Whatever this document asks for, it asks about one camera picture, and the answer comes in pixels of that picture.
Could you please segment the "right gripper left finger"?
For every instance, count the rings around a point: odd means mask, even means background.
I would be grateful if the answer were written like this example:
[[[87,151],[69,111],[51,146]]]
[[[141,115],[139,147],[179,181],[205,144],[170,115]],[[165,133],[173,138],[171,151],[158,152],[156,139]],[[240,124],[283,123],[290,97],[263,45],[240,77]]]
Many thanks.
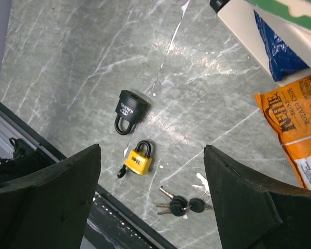
[[[0,184],[0,248],[79,248],[101,171],[94,144]]]

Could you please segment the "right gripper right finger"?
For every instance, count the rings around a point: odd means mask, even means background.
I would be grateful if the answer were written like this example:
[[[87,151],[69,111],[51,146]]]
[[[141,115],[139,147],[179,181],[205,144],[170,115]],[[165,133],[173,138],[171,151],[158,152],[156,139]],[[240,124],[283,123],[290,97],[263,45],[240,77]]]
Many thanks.
[[[311,248],[311,190],[266,176],[212,145],[204,165],[223,248]]]

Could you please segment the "three-tier shelf rack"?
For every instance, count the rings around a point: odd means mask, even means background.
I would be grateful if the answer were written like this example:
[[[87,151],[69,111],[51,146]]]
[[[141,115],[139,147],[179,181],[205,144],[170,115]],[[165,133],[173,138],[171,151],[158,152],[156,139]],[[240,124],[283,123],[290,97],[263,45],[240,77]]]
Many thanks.
[[[308,65],[308,69],[296,72],[279,81],[280,86],[285,86],[311,74],[311,33],[247,1],[210,1],[209,4],[221,22],[250,53],[269,78],[272,76],[268,57],[256,25],[255,12]]]

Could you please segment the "blue chips bag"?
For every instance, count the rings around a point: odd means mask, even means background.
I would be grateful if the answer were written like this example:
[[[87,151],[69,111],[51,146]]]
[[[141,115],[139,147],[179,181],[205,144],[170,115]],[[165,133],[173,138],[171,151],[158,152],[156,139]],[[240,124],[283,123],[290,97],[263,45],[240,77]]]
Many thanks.
[[[281,81],[308,65],[254,11],[257,29],[264,43],[268,67],[274,81]]]

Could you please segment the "black padlock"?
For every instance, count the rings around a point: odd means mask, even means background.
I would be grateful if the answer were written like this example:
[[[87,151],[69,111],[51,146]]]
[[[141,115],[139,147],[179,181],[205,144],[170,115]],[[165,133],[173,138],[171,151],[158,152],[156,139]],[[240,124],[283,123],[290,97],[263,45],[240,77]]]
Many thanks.
[[[119,102],[116,107],[115,130],[120,135],[127,135],[130,133],[133,125],[139,123],[144,112],[148,107],[148,102],[129,90],[122,90],[119,95]],[[121,130],[119,126],[120,119],[129,123],[126,130]]]

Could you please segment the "orange Kettle chips bag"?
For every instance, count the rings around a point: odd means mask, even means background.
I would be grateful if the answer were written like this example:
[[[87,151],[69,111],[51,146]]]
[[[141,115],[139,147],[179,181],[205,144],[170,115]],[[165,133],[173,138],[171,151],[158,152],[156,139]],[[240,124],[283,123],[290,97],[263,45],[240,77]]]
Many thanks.
[[[290,161],[301,187],[311,190],[311,74],[255,100]]]

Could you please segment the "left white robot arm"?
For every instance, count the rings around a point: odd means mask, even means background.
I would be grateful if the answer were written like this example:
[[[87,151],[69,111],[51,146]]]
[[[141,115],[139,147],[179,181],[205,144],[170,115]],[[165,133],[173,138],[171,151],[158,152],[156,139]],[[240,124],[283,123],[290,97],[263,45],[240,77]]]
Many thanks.
[[[14,148],[11,159],[0,160],[0,184],[24,177],[55,164],[42,150],[33,149],[23,139],[9,139]]]

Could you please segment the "yellow padlock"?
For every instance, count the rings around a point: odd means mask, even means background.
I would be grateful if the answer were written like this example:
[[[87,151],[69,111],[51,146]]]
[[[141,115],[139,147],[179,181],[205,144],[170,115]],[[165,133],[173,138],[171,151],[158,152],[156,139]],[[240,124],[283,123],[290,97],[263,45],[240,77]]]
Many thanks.
[[[128,158],[117,174],[117,178],[123,178],[128,170],[137,175],[146,175],[152,163],[151,144],[142,140],[129,153]]]

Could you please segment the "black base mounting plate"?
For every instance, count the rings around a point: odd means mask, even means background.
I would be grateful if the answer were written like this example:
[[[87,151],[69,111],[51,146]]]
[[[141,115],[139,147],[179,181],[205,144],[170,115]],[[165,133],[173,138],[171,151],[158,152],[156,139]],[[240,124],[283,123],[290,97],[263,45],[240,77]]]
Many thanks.
[[[0,102],[0,160],[11,159],[9,139],[23,139],[40,149],[55,164],[65,157],[60,151]],[[172,248],[173,245],[97,183],[79,248]]]

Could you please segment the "sponge pack far left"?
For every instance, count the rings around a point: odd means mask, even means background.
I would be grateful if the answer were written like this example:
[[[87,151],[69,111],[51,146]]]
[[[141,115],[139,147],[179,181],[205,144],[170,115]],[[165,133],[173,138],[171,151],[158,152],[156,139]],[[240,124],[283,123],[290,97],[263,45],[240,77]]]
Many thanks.
[[[311,1],[260,0],[247,1],[279,18],[311,31]]]

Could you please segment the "black key bunch on table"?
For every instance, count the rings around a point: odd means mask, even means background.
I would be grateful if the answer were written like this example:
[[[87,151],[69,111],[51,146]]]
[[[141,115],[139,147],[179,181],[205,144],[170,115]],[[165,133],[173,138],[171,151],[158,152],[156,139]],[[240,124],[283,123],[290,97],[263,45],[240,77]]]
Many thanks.
[[[182,217],[186,215],[187,211],[192,211],[195,213],[203,213],[206,210],[213,209],[213,206],[207,204],[201,198],[192,198],[189,201],[178,195],[174,195],[166,191],[163,186],[159,187],[159,191],[166,195],[169,199],[169,203],[157,204],[157,208],[163,208],[163,211],[157,212],[158,215],[172,214],[176,217]]]

